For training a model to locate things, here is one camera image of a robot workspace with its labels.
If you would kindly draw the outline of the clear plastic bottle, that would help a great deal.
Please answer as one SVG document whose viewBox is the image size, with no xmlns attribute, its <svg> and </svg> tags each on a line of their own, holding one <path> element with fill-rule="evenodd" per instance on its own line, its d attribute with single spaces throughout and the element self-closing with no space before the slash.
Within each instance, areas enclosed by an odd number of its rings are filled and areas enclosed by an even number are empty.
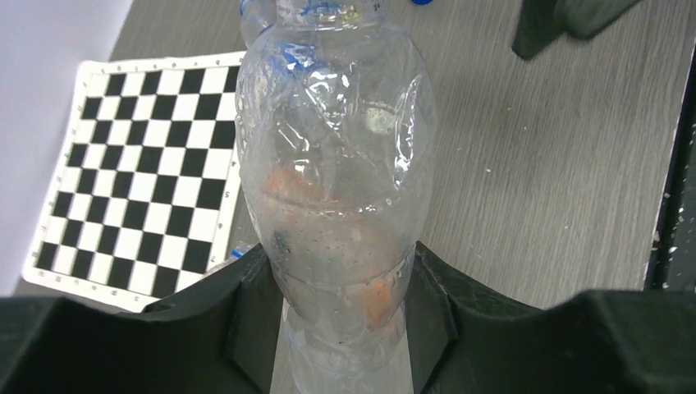
<svg viewBox="0 0 696 394">
<path fill-rule="evenodd" d="M 410 393 L 405 293 L 433 189 L 431 82 L 379 1 L 276 1 L 236 83 L 241 186 L 302 393 Z"/>
</svg>

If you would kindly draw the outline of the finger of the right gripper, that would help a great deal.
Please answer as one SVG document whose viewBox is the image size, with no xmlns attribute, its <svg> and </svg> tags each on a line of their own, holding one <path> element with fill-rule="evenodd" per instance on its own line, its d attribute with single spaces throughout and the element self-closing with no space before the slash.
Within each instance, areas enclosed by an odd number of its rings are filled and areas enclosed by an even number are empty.
<svg viewBox="0 0 696 394">
<path fill-rule="evenodd" d="M 589 41 L 639 0 L 524 0 L 511 49 L 530 60 L 562 35 Z"/>
</svg>

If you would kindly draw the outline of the crushed Pepsi bottle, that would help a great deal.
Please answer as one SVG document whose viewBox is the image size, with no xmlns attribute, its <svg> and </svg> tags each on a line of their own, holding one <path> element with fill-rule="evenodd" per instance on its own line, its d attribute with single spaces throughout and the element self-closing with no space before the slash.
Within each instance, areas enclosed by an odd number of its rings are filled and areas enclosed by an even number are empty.
<svg viewBox="0 0 696 394">
<path fill-rule="evenodd" d="M 249 250 L 251 250 L 254 246 L 246 243 L 241 243 L 235 246 L 234 248 L 231 249 L 230 254 L 221 262 L 214 264 L 210 269 L 209 272 L 212 273 L 214 271 L 217 271 L 221 268 L 226 267 L 230 263 L 233 263 L 240 259 L 244 254 L 246 254 Z"/>
</svg>

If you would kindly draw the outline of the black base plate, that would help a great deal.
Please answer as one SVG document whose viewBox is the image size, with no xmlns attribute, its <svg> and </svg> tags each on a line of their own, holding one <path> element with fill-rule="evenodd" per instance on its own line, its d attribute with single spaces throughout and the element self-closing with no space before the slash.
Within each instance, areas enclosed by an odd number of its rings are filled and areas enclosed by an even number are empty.
<svg viewBox="0 0 696 394">
<path fill-rule="evenodd" d="M 694 59 L 685 84 L 643 288 L 695 292 Z"/>
</svg>

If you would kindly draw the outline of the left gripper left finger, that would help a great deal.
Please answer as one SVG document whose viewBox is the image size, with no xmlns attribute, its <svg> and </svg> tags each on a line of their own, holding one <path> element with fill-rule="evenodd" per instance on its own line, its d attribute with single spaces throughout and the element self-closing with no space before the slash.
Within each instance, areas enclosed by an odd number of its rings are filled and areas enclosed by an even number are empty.
<svg viewBox="0 0 696 394">
<path fill-rule="evenodd" d="M 140 313 L 66 297 L 4 298 L 1 390 L 267 393 L 281 310 L 261 246 Z"/>
</svg>

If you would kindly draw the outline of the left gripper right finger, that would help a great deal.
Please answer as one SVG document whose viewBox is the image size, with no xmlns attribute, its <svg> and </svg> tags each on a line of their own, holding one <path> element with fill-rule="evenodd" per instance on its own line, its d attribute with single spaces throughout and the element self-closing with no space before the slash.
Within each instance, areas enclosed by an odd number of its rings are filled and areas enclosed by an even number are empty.
<svg viewBox="0 0 696 394">
<path fill-rule="evenodd" d="M 415 248 L 405 298 L 417 393 L 692 393 L 692 292 L 513 300 Z"/>
</svg>

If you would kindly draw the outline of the checkerboard mat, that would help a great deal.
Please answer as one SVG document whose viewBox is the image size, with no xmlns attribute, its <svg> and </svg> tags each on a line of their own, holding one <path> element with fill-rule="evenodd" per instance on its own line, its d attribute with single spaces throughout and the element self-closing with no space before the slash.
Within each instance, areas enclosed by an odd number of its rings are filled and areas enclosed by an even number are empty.
<svg viewBox="0 0 696 394">
<path fill-rule="evenodd" d="M 26 282 L 139 312 L 229 257 L 242 58 L 79 65 Z"/>
</svg>

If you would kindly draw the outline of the blue label Pepsi bottle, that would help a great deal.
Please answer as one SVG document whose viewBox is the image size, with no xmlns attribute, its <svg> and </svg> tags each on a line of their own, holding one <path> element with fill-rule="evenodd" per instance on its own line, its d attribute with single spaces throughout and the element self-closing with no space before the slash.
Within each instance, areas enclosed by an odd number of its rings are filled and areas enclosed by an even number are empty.
<svg viewBox="0 0 696 394">
<path fill-rule="evenodd" d="M 275 0 L 240 0 L 240 32 L 249 48 L 252 43 L 277 19 Z"/>
</svg>

